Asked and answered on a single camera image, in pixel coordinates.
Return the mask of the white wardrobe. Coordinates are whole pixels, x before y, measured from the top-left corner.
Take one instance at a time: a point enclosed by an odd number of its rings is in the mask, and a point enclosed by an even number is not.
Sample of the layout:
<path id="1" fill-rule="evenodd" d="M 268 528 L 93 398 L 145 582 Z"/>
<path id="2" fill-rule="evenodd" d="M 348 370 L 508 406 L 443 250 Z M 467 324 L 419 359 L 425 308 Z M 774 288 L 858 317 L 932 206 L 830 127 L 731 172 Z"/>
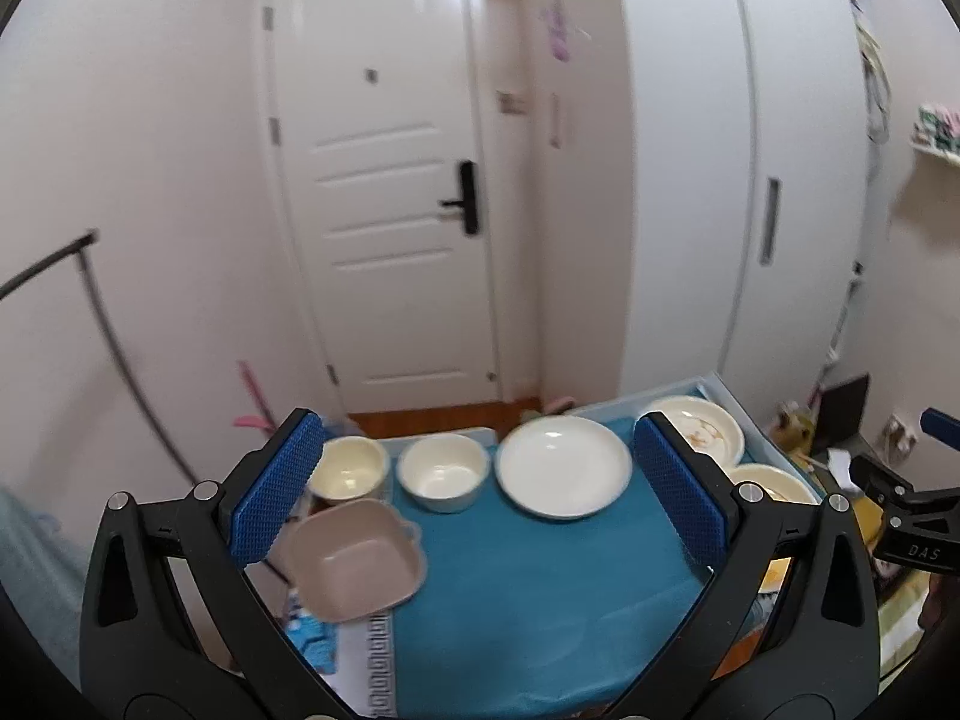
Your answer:
<path id="1" fill-rule="evenodd" d="M 804 398 L 866 206 L 850 0 L 622 0 L 635 237 L 620 385 L 716 372 L 745 405 Z"/>

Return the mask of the cream round bowl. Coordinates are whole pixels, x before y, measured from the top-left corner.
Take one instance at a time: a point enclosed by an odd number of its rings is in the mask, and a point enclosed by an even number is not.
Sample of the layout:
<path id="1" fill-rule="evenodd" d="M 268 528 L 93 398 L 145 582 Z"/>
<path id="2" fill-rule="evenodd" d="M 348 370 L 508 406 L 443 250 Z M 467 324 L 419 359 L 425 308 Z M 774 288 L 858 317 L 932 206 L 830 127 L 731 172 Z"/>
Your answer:
<path id="1" fill-rule="evenodd" d="M 391 461 L 381 442 L 361 436 L 339 437 L 322 447 L 308 489 L 329 505 L 379 497 L 390 471 Z"/>

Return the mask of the cream plate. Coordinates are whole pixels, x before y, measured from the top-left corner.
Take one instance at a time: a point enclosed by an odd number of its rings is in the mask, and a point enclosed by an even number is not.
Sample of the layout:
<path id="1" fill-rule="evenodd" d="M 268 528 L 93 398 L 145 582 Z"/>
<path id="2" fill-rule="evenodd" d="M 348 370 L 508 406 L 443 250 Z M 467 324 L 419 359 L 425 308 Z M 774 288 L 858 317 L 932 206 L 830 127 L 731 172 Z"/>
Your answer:
<path id="1" fill-rule="evenodd" d="M 734 484 L 758 484 L 774 500 L 794 502 L 794 504 L 820 504 L 820 499 L 812 493 L 811 489 L 807 488 L 807 484 L 776 468 L 776 466 L 763 465 L 763 463 L 742 463 L 742 465 L 731 468 L 727 474 Z"/>

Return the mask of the large white plate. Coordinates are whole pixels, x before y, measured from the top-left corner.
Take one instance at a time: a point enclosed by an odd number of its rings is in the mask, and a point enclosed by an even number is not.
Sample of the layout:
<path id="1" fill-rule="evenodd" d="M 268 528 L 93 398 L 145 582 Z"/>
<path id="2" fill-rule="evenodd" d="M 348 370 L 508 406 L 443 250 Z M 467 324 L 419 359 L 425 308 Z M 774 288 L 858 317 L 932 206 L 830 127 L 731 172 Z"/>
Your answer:
<path id="1" fill-rule="evenodd" d="M 578 520 L 625 492 L 633 460 L 622 439 L 592 419 L 545 416 L 516 427 L 494 459 L 501 491 L 548 520 Z"/>

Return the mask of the pink slipper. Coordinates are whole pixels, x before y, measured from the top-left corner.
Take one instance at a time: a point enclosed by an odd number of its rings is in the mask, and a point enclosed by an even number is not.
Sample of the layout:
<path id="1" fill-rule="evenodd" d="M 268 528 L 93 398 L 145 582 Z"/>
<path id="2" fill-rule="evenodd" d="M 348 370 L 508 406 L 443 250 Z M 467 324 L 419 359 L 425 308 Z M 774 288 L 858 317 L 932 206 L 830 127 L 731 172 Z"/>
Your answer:
<path id="1" fill-rule="evenodd" d="M 573 397 L 562 397 L 547 403 L 544 406 L 545 415 L 562 415 L 573 410 L 576 400 Z"/>

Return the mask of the blue tablecloth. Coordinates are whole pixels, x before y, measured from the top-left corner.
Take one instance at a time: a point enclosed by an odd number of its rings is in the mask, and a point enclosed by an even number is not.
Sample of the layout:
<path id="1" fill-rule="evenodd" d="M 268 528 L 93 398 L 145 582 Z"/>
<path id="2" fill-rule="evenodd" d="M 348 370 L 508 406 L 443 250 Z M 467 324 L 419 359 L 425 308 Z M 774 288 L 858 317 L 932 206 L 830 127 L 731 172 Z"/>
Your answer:
<path id="1" fill-rule="evenodd" d="M 496 481 L 464 512 L 392 504 L 420 528 L 427 580 L 392 613 L 404 718 L 555 718 L 635 681 L 704 573 L 643 475 L 576 522 L 527 515 Z"/>

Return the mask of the white ribbed bowl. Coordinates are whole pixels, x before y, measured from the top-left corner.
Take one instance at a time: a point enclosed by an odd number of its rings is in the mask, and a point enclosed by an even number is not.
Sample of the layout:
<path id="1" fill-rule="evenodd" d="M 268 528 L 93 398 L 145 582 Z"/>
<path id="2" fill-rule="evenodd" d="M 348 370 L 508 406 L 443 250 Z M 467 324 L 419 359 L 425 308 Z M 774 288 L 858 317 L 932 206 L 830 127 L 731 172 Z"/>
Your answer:
<path id="1" fill-rule="evenodd" d="M 480 496 L 491 470 L 487 450 L 467 436 L 416 439 L 398 457 L 395 474 L 416 505 L 433 514 L 459 514 Z"/>

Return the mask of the pink square handled dish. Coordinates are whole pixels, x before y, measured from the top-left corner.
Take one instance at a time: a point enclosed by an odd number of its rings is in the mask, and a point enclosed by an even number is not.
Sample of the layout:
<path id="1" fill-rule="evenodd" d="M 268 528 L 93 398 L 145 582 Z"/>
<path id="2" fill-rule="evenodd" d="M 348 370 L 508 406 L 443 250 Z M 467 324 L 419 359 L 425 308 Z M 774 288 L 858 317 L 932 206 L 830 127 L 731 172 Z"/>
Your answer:
<path id="1" fill-rule="evenodd" d="M 421 532 L 392 505 L 350 500 L 311 515 L 283 548 L 301 605 L 320 622 L 350 622 L 409 601 L 427 580 Z"/>

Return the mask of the grey blue clothing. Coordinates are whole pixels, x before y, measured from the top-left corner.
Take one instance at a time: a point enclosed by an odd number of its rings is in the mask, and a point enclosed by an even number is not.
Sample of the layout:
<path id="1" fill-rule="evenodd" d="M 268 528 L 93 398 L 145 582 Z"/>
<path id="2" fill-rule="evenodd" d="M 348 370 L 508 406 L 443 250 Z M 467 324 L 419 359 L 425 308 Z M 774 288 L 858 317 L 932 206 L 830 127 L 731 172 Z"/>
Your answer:
<path id="1" fill-rule="evenodd" d="M 32 637 L 80 689 L 80 628 L 89 556 L 59 522 L 2 488 L 2 585 Z"/>

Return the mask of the pink broom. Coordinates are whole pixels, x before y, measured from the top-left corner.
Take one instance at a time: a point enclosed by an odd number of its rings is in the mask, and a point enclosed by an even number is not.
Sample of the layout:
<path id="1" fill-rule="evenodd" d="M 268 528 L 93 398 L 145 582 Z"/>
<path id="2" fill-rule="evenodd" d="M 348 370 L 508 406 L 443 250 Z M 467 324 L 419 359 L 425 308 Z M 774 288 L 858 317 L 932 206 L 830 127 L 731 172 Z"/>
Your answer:
<path id="1" fill-rule="evenodd" d="M 235 421 L 233 421 L 233 426 L 245 427 L 245 429 L 257 429 L 257 431 L 260 431 L 264 436 L 272 437 L 277 432 L 277 420 L 272 410 L 270 410 L 270 406 L 268 406 L 268 401 L 262 392 L 262 387 L 260 387 L 257 382 L 254 371 L 252 371 L 252 367 L 249 366 L 249 362 L 239 361 L 238 369 L 242 385 L 244 385 L 245 391 L 252 400 L 252 405 L 254 405 L 254 413 L 236 418 Z"/>

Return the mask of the wall shelf with items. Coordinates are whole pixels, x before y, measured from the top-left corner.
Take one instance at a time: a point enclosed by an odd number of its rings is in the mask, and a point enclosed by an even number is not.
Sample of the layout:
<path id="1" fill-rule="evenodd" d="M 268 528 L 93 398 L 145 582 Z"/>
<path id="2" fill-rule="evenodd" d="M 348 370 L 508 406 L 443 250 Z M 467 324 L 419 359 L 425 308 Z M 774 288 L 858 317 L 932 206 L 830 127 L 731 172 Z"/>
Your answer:
<path id="1" fill-rule="evenodd" d="M 937 104 L 920 104 L 911 144 L 921 153 L 950 164 L 960 161 L 960 112 Z"/>

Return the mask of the white door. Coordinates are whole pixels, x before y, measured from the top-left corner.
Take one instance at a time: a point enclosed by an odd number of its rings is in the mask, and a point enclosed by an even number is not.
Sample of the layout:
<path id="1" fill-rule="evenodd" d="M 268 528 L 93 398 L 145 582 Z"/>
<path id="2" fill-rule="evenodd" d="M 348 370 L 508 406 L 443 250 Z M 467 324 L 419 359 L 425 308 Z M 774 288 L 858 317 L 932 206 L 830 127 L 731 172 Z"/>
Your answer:
<path id="1" fill-rule="evenodd" d="M 338 408 L 511 403 L 537 376 L 521 291 L 523 138 L 496 117 L 491 0 L 259 0 L 288 249 Z M 467 238 L 457 166 L 477 164 Z"/>

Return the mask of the black clothes rack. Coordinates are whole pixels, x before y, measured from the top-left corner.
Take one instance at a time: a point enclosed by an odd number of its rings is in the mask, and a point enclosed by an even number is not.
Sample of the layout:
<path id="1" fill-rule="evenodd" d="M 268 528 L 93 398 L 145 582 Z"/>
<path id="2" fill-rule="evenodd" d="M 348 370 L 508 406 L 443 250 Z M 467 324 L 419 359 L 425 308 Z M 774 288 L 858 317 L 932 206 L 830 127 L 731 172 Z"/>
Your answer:
<path id="1" fill-rule="evenodd" d="M 2 476 L 34 497 L 99 442 L 158 466 L 156 481 L 199 481 L 133 380 L 93 271 L 90 229 L 2 283 Z"/>

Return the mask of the plate with orange pattern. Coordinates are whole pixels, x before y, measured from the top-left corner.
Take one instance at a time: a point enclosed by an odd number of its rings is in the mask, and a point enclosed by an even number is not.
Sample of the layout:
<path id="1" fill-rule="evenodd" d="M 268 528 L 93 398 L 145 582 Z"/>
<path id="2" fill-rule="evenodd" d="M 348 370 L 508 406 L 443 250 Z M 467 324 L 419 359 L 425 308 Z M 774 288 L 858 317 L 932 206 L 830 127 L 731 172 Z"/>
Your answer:
<path id="1" fill-rule="evenodd" d="M 693 450 L 709 455 L 721 468 L 731 470 L 745 454 L 745 437 L 739 423 L 716 403 L 690 395 L 674 395 L 651 403 L 647 413 L 662 413 Z"/>

